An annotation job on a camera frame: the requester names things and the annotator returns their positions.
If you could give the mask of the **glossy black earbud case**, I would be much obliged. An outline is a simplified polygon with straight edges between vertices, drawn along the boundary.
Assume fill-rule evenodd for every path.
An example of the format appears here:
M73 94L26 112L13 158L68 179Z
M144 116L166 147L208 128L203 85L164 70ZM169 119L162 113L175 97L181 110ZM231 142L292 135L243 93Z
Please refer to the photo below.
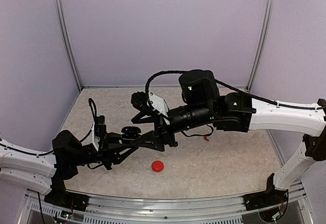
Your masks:
M135 126L126 126L121 130L121 138L123 140L134 140L141 136L141 129Z

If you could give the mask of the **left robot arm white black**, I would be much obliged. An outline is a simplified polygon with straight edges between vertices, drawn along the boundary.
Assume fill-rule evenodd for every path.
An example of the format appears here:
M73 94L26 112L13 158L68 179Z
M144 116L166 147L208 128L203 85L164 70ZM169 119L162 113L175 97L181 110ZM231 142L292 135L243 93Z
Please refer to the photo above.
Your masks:
M93 123L87 133L92 139L83 145L69 130L61 131L52 140L52 150L41 152L29 150L1 140L1 179L15 182L44 195L47 203L84 210L89 197L68 192L65 181L78 174L79 166L97 169L101 166L111 170L112 165L123 162L138 149L130 143L140 137L138 127L127 126L121 133L106 131L105 117L97 114L92 98L88 99Z

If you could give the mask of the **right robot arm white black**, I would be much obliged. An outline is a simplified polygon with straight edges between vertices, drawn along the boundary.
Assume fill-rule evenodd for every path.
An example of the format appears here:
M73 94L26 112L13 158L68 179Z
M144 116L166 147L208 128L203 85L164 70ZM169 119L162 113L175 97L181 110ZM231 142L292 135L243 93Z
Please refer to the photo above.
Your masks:
M222 96L213 73L209 70L179 71L183 106L169 109L166 102L149 90L134 93L131 102L138 114L135 124L153 123L154 129L132 144L163 151L165 145L177 145L175 134L203 125L216 130L248 132L250 130L281 130L300 132L303 140L293 156L266 183L261 202L270 206L280 198L281 191L310 166L325 160L325 100L297 104L273 101L236 88Z

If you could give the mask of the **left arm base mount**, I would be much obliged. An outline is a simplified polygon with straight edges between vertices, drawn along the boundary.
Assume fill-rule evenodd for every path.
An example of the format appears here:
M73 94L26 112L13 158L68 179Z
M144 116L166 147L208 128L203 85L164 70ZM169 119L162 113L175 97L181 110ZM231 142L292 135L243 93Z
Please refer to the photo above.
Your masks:
M51 179L50 192L45 195L44 201L55 206L85 212L89 203L89 196L66 190L62 179Z

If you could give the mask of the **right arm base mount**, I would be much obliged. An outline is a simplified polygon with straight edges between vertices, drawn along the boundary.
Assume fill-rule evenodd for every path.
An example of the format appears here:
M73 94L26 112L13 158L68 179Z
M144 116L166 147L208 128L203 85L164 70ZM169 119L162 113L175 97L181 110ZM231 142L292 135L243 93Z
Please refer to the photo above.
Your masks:
M258 214L265 223L276 223L286 213L289 202L289 191L276 190L274 173L266 182L266 189L243 196L246 211L259 210Z

